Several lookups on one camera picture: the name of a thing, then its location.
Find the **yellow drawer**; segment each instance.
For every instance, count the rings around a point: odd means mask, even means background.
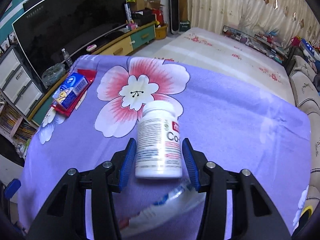
[[[125,56],[133,51],[130,36],[105,49],[100,55]]]

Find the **yellow basket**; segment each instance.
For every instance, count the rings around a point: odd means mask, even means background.
[[[168,25],[166,24],[165,26],[162,26],[160,28],[156,27],[156,38],[155,40],[163,40],[167,36],[167,27]]]

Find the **white supplement bottle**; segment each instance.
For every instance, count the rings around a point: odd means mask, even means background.
[[[181,147],[177,117],[171,103],[147,103],[138,124],[137,178],[174,179],[182,177]]]

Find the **white tile floor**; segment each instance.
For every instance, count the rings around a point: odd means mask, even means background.
[[[153,40],[150,41],[149,44],[141,46],[140,49],[134,51],[132,56],[135,57],[152,57],[159,49],[161,49],[164,45],[168,44],[169,42],[173,41],[174,38],[166,37],[163,40]]]

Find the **bottle cap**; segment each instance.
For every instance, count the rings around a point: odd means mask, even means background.
[[[174,109],[173,104],[168,101],[163,100],[155,100],[152,102],[147,103],[142,110],[142,115],[145,115],[146,112],[150,112],[153,110],[165,110],[171,113],[174,117],[176,116],[176,112]]]

